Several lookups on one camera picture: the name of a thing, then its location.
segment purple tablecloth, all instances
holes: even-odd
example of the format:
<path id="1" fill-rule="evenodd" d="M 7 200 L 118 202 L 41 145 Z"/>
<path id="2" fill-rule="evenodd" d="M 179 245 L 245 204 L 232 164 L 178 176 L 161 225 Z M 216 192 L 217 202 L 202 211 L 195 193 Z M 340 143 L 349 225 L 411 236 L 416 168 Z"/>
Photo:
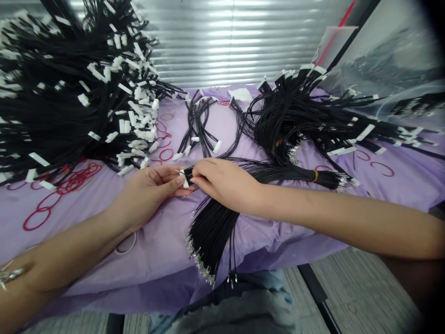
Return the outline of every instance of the purple tablecloth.
<path id="1" fill-rule="evenodd" d="M 229 100 L 227 89 L 210 89 L 208 96 Z M 252 95 L 258 92 L 247 86 Z M 240 103 L 244 108 L 247 103 Z M 160 146 L 150 158 L 159 159 L 159 154 L 179 147 L 187 128 L 186 108 L 180 100 L 165 99 L 159 108 L 159 117 L 171 138 L 160 141 Z M 211 107 L 207 125 L 210 133 L 222 140 L 220 153 L 229 148 L 235 138 L 235 112 L 228 105 Z M 445 168 L 443 161 L 426 157 L 407 148 L 387 146 L 382 155 L 366 149 L 334 157 L 352 176 L 360 180 L 358 187 L 349 187 L 346 193 L 369 196 L 428 211 L 445 197 Z M 166 159 L 171 151 L 162 153 Z M 264 152 L 250 139 L 243 136 L 233 156 L 262 160 Z M 176 164 L 190 166 L 202 158 L 197 146 L 188 158 Z M 319 170 L 329 163 L 306 143 L 297 153 L 302 167 Z M 18 190 L 0 188 L 0 263 L 5 263 L 29 247 L 40 243 L 70 226 L 105 209 L 124 187 L 130 175 L 117 176 L 104 167 L 82 190 L 64 195 L 51 211 L 51 216 L 39 228 L 24 231 L 26 218 L 35 211 L 38 203 L 49 191 L 31 190 L 25 185 Z M 282 182 L 284 186 L 296 186 L 326 191 L 325 188 L 306 182 Z M 162 312 L 174 314 L 184 305 L 194 302 L 211 291 L 195 267 L 185 246 L 186 231 L 192 222 L 193 210 L 203 200 L 201 191 L 185 199 L 167 201 L 141 231 L 136 245 L 125 255 L 114 253 L 106 257 L 85 277 L 73 284 L 63 297 L 55 300 L 44 312 L 45 315 L 63 314 L 86 308 L 104 312 L 138 313 Z M 38 224 L 46 213 L 38 213 L 29 226 Z M 125 248 L 133 236 L 124 241 Z M 314 231 L 282 222 L 241 215 L 236 225 L 236 263 L 240 272 L 278 269 L 296 266 L 335 253 L 347 245 Z M 224 254 L 216 280 L 218 285 L 227 274 L 228 254 Z"/>

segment red stick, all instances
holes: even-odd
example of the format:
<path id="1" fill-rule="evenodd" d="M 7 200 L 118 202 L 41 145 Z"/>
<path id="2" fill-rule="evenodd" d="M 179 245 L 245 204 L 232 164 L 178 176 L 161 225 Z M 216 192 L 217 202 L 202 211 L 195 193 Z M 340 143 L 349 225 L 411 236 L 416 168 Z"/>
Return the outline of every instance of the red stick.
<path id="1" fill-rule="evenodd" d="M 354 9 L 355 5 L 356 5 L 356 1 L 353 1 L 351 3 L 351 5 L 349 6 L 348 10 L 346 11 L 346 14 L 343 16 L 342 21 L 338 25 L 339 27 L 344 26 L 344 24 L 346 23 L 346 20 L 351 15 L 352 9 Z M 317 62 L 317 66 L 320 65 L 323 62 L 324 58 L 326 57 L 326 54 L 328 53 L 329 49 L 331 48 L 332 44 L 334 43 L 336 37 L 337 37 L 337 34 L 332 36 L 332 38 L 329 41 L 328 45 L 324 48 L 323 53 L 321 54 L 320 59 Z"/>

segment hand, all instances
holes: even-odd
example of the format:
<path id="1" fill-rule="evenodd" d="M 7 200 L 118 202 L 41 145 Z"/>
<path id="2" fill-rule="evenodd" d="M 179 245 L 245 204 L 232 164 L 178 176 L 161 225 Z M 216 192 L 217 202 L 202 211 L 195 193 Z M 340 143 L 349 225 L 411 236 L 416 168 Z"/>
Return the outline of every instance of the hand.
<path id="1" fill-rule="evenodd" d="M 188 196 L 196 189 L 182 188 L 184 176 L 177 172 L 181 169 L 185 167 L 161 165 L 139 170 L 106 210 L 107 215 L 129 232 L 139 230 L 167 198 Z"/>
<path id="2" fill-rule="evenodd" d="M 207 158 L 193 168 L 193 183 L 229 209 L 255 214 L 262 184 L 248 172 L 227 160 Z"/>

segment window blind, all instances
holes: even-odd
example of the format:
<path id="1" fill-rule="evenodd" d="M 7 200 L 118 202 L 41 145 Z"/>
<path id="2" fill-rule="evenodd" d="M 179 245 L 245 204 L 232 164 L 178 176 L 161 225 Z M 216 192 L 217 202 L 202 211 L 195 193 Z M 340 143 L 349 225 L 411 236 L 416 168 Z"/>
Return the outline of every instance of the window blind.
<path id="1" fill-rule="evenodd" d="M 150 21 L 150 34 L 159 37 L 152 60 L 162 79 L 182 88 L 254 84 L 264 75 L 297 69 L 312 60 L 325 28 L 337 26 L 351 4 L 351 0 L 134 1 Z M 83 2 L 70 3 L 83 18 Z M 36 16 L 45 14 L 38 0 L 0 0 L 3 17 L 23 8 Z"/>

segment plastic bag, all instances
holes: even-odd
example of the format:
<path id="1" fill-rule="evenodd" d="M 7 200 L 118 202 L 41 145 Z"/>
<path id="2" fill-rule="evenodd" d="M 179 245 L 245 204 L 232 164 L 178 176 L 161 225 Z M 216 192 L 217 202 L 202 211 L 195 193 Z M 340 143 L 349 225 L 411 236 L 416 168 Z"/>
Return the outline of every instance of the plastic bag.
<path id="1" fill-rule="evenodd" d="M 439 42 L 427 27 L 407 20 L 372 51 L 334 67 L 321 88 L 334 96 L 347 90 L 358 96 L 378 94 L 384 99 L 359 112 L 383 121 L 443 130 L 442 64 Z"/>
<path id="2" fill-rule="evenodd" d="M 327 27 L 312 62 L 327 69 L 357 28 L 357 26 Z"/>

